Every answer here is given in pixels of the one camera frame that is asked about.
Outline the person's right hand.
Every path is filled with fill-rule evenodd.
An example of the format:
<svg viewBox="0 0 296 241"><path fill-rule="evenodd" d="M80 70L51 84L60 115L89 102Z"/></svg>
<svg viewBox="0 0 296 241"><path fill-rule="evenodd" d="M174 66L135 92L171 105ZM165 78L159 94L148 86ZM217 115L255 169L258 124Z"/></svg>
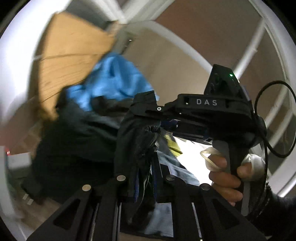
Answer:
<svg viewBox="0 0 296 241"><path fill-rule="evenodd" d="M248 154L233 175L226 172L227 160L215 148L209 147L201 151L200 155L210 170L212 187L232 206L243 199L243 192L238 190L242 183L264 181L265 161L260 156Z"/></svg>

